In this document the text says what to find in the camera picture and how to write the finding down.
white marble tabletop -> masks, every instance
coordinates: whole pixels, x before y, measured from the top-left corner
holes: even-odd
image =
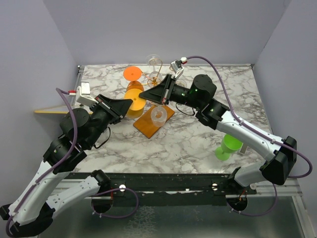
[[[89,82],[92,96],[103,94],[109,98],[122,99],[129,81],[123,78],[127,64],[89,65],[85,67],[82,81]],[[145,74],[153,68],[136,65]],[[217,67],[235,112],[245,120],[269,132],[259,92],[250,66]],[[172,73],[169,66],[161,70],[163,77]],[[220,82],[210,66],[185,66],[180,79],[190,87],[198,74],[207,74],[217,86],[215,98],[226,103]],[[146,77],[139,80],[146,82]],[[147,102],[145,111],[150,107]],[[203,126],[195,117],[180,113],[170,106],[175,114],[151,138],[146,138],[133,127],[135,119],[123,119],[110,125],[110,140],[100,149],[86,151],[87,158],[78,164],[76,172],[91,172],[102,169],[116,173],[231,173],[238,166],[247,166],[262,158],[251,148],[245,154],[234,153],[227,161],[216,158],[214,151],[220,146],[224,133]],[[190,113],[191,109],[180,106]],[[99,143],[108,137],[101,135]]]

clear glass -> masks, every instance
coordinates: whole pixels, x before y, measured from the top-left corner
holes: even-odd
[[[155,125],[157,127],[161,127],[166,122],[167,111],[161,106],[155,107],[151,111],[151,119],[152,119],[153,125]]]

purple cable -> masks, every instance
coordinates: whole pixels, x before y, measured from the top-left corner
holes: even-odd
[[[130,213],[127,214],[127,215],[123,215],[123,216],[106,215],[106,214],[103,214],[103,213],[98,213],[98,212],[96,212],[95,209],[94,209],[94,206],[92,205],[92,209],[93,209],[94,213],[98,214],[99,216],[109,217],[109,218],[115,218],[115,219],[127,218],[127,217],[133,215],[133,214],[138,210],[138,207],[139,207],[139,198],[138,198],[137,193],[136,193],[135,191],[133,191],[132,189],[129,189],[129,188],[115,188],[115,189],[108,190],[108,191],[106,191],[106,192],[97,193],[97,194],[95,194],[94,196],[99,196],[99,195],[103,195],[103,194],[106,194],[106,193],[119,191],[119,190],[122,190],[122,189],[128,190],[128,191],[132,192],[133,195],[134,195],[135,198],[136,198],[136,205],[135,205],[135,207],[134,207],[134,209],[133,209],[132,212],[130,212]]]
[[[73,122],[73,126],[74,126],[74,138],[71,144],[71,147],[69,148],[69,151],[64,155],[64,157],[58,161],[55,165],[53,165],[49,170],[47,170],[45,173],[43,173],[37,180],[35,180],[35,183],[38,184],[43,178],[45,178],[50,172],[52,172],[56,167],[58,167],[60,164],[62,164],[67,158],[68,156],[71,154],[71,152],[73,151],[73,149],[75,148],[76,142],[77,142],[77,123],[76,123],[76,118],[75,118],[75,114],[71,108],[71,105],[69,104],[69,102],[67,101],[67,99],[65,98],[65,96],[63,94],[68,94],[68,92],[60,90],[59,88],[56,88],[56,91],[58,92],[58,94],[60,95],[60,97],[63,99],[63,101],[65,102],[72,122]],[[21,201],[19,202],[19,204],[16,206],[16,208],[14,209],[14,213],[17,213],[20,209],[20,207],[23,205],[23,203],[25,202],[25,200],[29,197],[29,195],[31,194],[31,192],[34,190],[34,188],[37,185],[32,185],[29,190],[27,190],[27,192],[25,193],[25,195],[23,196],[23,198],[21,199]],[[7,223],[6,223],[6,234],[9,237],[14,237],[11,232],[10,232],[10,223],[13,220],[13,217],[10,216]]]
[[[233,117],[234,117],[239,123],[241,123],[241,120],[238,118],[238,116],[235,114],[235,112],[234,112],[234,110],[233,110],[233,106],[232,106],[232,104],[231,104],[231,102],[230,102],[230,99],[229,99],[227,90],[225,89],[224,83],[223,83],[223,81],[222,81],[222,79],[221,79],[221,76],[220,76],[218,70],[217,70],[217,69],[215,68],[215,66],[214,66],[208,59],[206,59],[205,57],[202,57],[202,56],[190,56],[190,57],[187,57],[188,60],[189,60],[189,59],[194,59],[194,58],[198,58],[198,59],[202,59],[202,60],[206,61],[206,62],[209,63],[210,66],[214,69],[214,71],[216,72],[216,74],[217,74],[217,76],[218,76],[218,78],[219,78],[219,80],[220,80],[221,86],[222,86],[222,88],[223,88],[224,95],[225,95],[225,97],[226,97],[226,99],[227,99],[227,102],[228,102],[228,105],[229,105],[229,108],[230,108],[230,112],[231,112],[231,114],[233,115]],[[290,150],[290,151],[296,153],[297,155],[299,155],[300,157],[302,157],[302,158],[308,163],[309,169],[308,169],[308,172],[307,172],[307,173],[305,173],[305,174],[303,174],[303,175],[289,176],[289,178],[292,178],[292,179],[300,179],[300,178],[304,178],[304,177],[306,177],[306,176],[308,176],[308,175],[311,174],[311,172],[313,171],[313,165],[312,165],[312,163],[310,162],[310,160],[309,160],[305,155],[303,155],[301,152],[295,150],[294,148],[292,148],[292,147],[290,147],[290,146],[288,146],[288,145],[285,145],[285,144],[283,144],[283,143],[280,143],[280,142],[278,142],[278,141],[273,141],[273,140],[272,140],[271,138],[269,138],[268,136],[262,134],[261,132],[257,131],[256,129],[253,129],[252,127],[248,126],[248,125],[245,124],[244,122],[241,123],[241,124],[242,124],[244,127],[246,127],[247,129],[249,129],[250,131],[254,132],[255,134],[257,134],[257,135],[259,135],[259,136],[261,136],[262,138],[264,138],[264,139],[266,139],[266,140],[268,140],[268,141],[270,141],[270,142],[273,142],[274,144],[277,144],[277,145],[279,145],[279,146],[282,146],[282,147],[284,147],[284,148],[286,148],[286,149],[288,149],[288,150]]]
[[[266,212],[262,212],[262,213],[259,213],[259,214],[250,214],[250,213],[244,213],[244,212],[239,212],[237,210],[234,210],[230,205],[229,203],[227,202],[227,205],[231,208],[232,211],[236,212],[236,213],[239,213],[240,215],[244,215],[244,216],[247,216],[247,217],[260,217],[260,216],[264,216],[266,215],[267,213],[270,213],[277,205],[277,201],[278,201],[278,198],[277,198],[277,190],[276,190],[276,186],[275,184],[273,184],[273,187],[274,187],[274,192],[275,192],[275,200],[274,200],[274,203],[273,205],[271,206],[270,209],[268,209]]]

